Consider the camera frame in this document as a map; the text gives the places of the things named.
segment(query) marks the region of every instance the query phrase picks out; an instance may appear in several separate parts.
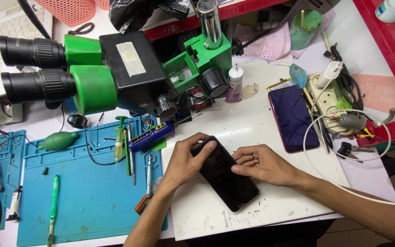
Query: blue silicone repair mat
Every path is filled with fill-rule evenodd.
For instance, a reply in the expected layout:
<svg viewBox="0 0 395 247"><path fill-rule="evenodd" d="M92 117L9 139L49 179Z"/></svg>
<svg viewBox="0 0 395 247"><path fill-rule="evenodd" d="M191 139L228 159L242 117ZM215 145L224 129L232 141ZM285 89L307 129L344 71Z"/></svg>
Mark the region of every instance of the blue silicone repair mat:
<svg viewBox="0 0 395 247"><path fill-rule="evenodd" d="M0 192L1 204L5 208L10 208L11 198L16 186L21 182L22 172L22 155L24 154L25 131L10 132L11 138L0 147L0 174L1 183L5 191ZM0 134L0 144L6 141L8 137ZM3 208L2 221L0 230L4 229L6 210Z"/></svg>
<svg viewBox="0 0 395 247"><path fill-rule="evenodd" d="M132 137L147 130L141 120L130 119ZM124 120L127 126L129 119ZM98 163L114 162L115 127L113 122L86 129L90 153ZM114 165L94 164L86 152L85 134L61 151L35 150L26 144L25 171L20 209L17 246L46 244L49 233L53 180L60 176L57 216L54 222L54 242L64 243L86 239L127 235L139 215L134 208L146 193L148 157L152 160L152 183L162 176L160 151L134 154L136 186L127 175L126 160ZM34 141L36 145L42 140ZM48 175L42 175L48 167ZM167 229L164 220L163 230Z"/></svg>

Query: green toothbrush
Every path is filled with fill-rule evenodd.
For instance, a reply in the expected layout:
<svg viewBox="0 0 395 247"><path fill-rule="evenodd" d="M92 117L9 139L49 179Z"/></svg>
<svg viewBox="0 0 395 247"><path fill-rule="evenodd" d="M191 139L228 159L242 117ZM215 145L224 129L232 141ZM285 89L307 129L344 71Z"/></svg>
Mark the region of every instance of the green toothbrush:
<svg viewBox="0 0 395 247"><path fill-rule="evenodd" d="M53 183L53 205L51 206L51 212L50 212L50 233L47 238L47 247L51 247L54 243L53 227L57 213L58 193L59 193L59 175L56 175L54 177L54 183Z"/></svg>

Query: power strip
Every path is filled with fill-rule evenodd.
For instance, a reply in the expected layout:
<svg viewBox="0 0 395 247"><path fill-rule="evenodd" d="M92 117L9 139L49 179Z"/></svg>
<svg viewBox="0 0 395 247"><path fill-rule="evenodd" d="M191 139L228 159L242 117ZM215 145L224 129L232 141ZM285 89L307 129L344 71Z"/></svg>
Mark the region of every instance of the power strip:
<svg viewBox="0 0 395 247"><path fill-rule="evenodd" d="M313 96L318 98L318 95L321 93L322 89L316 88L314 85L316 84L316 81L318 80L318 77L321 75L321 73L316 73L313 75L307 76L307 83L306 83L306 88L309 90ZM326 90L324 90L323 94L319 98L319 100L316 102L316 106L318 107L318 110L320 111L320 114L326 114L330 113L332 111L337 111L339 110L336 106L337 100L336 100L336 95L334 93L334 90L332 88L332 85L330 84ZM333 116L339 116L341 114L344 114L347 112L339 112L339 113L332 113L331 115ZM346 131L347 128L342 127L342 126L336 126L337 122L332 121L328 118L323 118L324 124L326 125L326 128L328 131L332 134L336 133L345 133L344 135L347 135Z"/></svg>

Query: black smartphone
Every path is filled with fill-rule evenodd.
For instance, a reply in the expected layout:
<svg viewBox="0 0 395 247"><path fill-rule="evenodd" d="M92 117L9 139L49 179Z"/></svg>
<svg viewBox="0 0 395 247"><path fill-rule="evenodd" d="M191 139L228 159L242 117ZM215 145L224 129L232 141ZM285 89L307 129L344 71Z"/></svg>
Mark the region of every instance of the black smartphone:
<svg viewBox="0 0 395 247"><path fill-rule="evenodd" d="M300 87L295 85L276 89L269 92L268 96L286 152L303 150L304 134L312 120ZM306 149L319 146L320 141L311 127L306 137Z"/></svg>
<svg viewBox="0 0 395 247"><path fill-rule="evenodd" d="M191 150L191 154L198 155L202 148L210 141L216 141L217 146L205 160L200 169L200 174L204 177L217 195L228 206L237 212L245 204L254 199L259 194L259 188L249 177L235 174L231 171L231 166L236 164L236 160L219 143L214 136L208 137L196 148Z"/></svg>

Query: pink basket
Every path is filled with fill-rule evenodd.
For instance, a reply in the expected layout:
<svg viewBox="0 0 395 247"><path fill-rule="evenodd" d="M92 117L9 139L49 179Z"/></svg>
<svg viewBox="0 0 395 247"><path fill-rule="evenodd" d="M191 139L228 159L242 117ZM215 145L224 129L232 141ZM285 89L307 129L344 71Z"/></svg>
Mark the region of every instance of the pink basket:
<svg viewBox="0 0 395 247"><path fill-rule="evenodd" d="M94 0L102 10L109 10L109 0Z"/></svg>
<svg viewBox="0 0 395 247"><path fill-rule="evenodd" d="M36 0L36 2L69 27L84 24L95 15L93 0Z"/></svg>

